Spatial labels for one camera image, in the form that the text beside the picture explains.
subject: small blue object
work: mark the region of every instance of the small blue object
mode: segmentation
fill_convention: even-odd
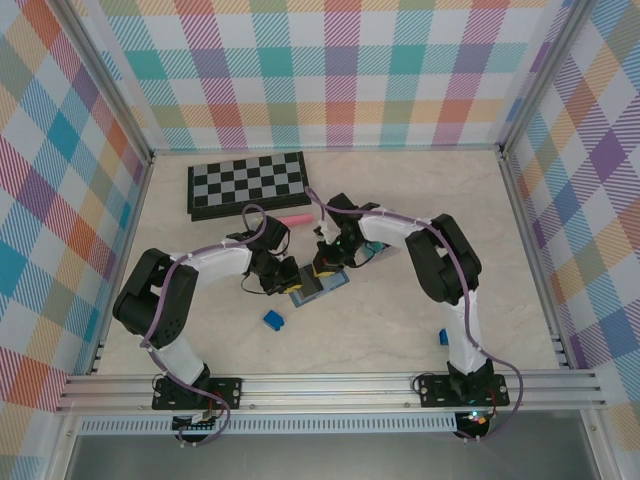
[[[440,330],[438,337],[440,337],[440,345],[449,345],[449,337],[447,337],[447,331],[444,328]]]
[[[269,313],[264,316],[264,323],[279,332],[280,328],[284,326],[284,319],[273,310],[269,310]]]

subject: purple cable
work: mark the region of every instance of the purple cable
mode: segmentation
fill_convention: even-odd
[[[178,266],[181,263],[183,263],[184,261],[186,261],[188,258],[192,256],[200,255],[202,253],[212,252],[214,250],[219,250],[221,248],[236,248],[243,245],[247,245],[248,243],[251,243],[254,240],[256,240],[258,237],[260,237],[264,233],[265,229],[267,228],[267,222],[266,222],[267,215],[265,211],[262,209],[262,207],[260,207],[259,205],[251,203],[245,206],[242,209],[242,221],[244,222],[247,229],[249,229],[246,216],[247,216],[247,210],[250,210],[250,209],[255,209],[260,213],[260,215],[262,215],[262,223],[260,224],[260,228],[258,229],[258,232],[253,237],[248,238],[246,240],[242,240],[240,242],[233,242],[233,243],[227,243],[227,244],[218,243],[216,245],[209,245],[207,247],[202,247],[197,250],[194,250],[190,254],[188,253],[186,255],[183,255],[182,257],[178,258],[173,262],[173,265],[171,265],[171,267],[169,267],[169,270],[167,270],[167,276],[165,277],[164,282],[162,284],[162,291],[160,292],[160,298],[158,299],[158,306],[156,307],[156,313],[153,316],[153,321],[151,322],[151,326],[149,327],[149,330],[147,330],[147,333],[142,339],[142,342],[140,342],[140,347],[144,349],[149,349],[149,356],[151,357],[151,360],[153,360],[153,362],[158,366],[160,370],[162,370],[163,373],[166,372],[166,376],[169,377],[170,380],[177,383],[182,388],[186,388],[187,390],[197,393],[198,395],[203,395],[205,397],[210,398],[211,400],[214,400],[220,403],[227,411],[227,416],[225,418],[224,423],[222,424],[222,427],[220,427],[216,432],[212,433],[211,435],[208,435],[204,440],[198,443],[192,444],[194,447],[197,447],[199,445],[206,445],[207,443],[212,442],[213,440],[218,438],[222,434],[222,432],[229,426],[229,422],[231,421],[231,409],[229,408],[229,404],[225,402],[224,399],[220,398],[218,395],[214,395],[213,393],[205,392],[204,390],[200,390],[191,385],[188,385],[184,383],[182,380],[180,380],[178,377],[171,374],[170,372],[167,372],[167,367],[162,363],[162,360],[160,360],[158,355],[153,350],[150,350],[151,345],[149,343],[149,339],[151,339],[151,337],[155,333],[156,328],[158,327],[158,323],[160,322],[162,309],[164,308],[164,302],[167,297],[167,288],[169,286],[169,283],[171,282],[171,277],[173,276],[173,273],[176,271],[176,268],[178,268]],[[185,442],[185,440],[182,438],[182,429],[178,431],[178,438],[180,439],[180,441]]]
[[[467,285],[467,280],[464,277],[462,266],[460,265],[460,262],[458,261],[458,258],[456,257],[455,252],[453,251],[453,248],[451,248],[451,245],[449,245],[449,242],[447,242],[447,240],[440,233],[440,231],[436,230],[433,226],[431,226],[426,222],[423,222],[422,220],[407,217],[405,215],[400,215],[399,213],[387,212],[387,211],[382,212],[382,211],[375,211],[375,210],[343,210],[340,208],[330,207],[329,205],[322,203],[322,201],[318,198],[318,195],[316,194],[316,192],[314,192],[311,187],[306,187],[305,193],[311,199],[312,202],[317,203],[320,206],[320,208],[322,208],[323,212],[326,209],[330,212],[336,212],[336,213],[342,213],[342,214],[355,213],[358,215],[374,215],[378,217],[395,218],[397,220],[401,220],[407,223],[411,223],[411,224],[415,223],[416,225],[426,228],[427,230],[429,230],[429,232],[433,233],[436,236],[436,238],[440,241],[442,246],[445,248],[445,250],[449,254],[449,257],[451,258],[451,262],[453,263],[453,266],[456,269],[458,277],[460,278],[460,284],[462,285],[462,292],[464,294],[464,329],[465,329],[465,333],[467,334],[467,339],[469,340],[469,342],[471,342],[471,345],[473,345],[473,347],[476,350],[478,350],[480,353],[482,353],[485,357],[487,357],[489,360],[494,361],[495,363],[499,363],[501,365],[504,365],[507,368],[510,368],[511,370],[513,370],[513,372],[516,374],[516,377],[518,378],[518,384],[519,384],[518,399],[516,400],[516,404],[513,407],[513,410],[511,411],[511,413],[509,413],[509,416],[507,417],[507,419],[500,426],[498,426],[498,428],[496,428],[493,432],[486,435],[484,438],[488,439],[496,435],[497,433],[503,431],[505,427],[509,424],[509,422],[512,420],[513,416],[520,409],[520,404],[522,403],[522,397],[524,395],[524,379],[522,378],[522,374],[520,373],[520,370],[518,370],[515,365],[505,360],[500,360],[499,358],[491,355],[489,352],[484,350],[482,346],[478,342],[476,342],[476,340],[471,335],[471,327],[469,325],[469,311],[471,309],[471,300],[469,299],[469,286]]]

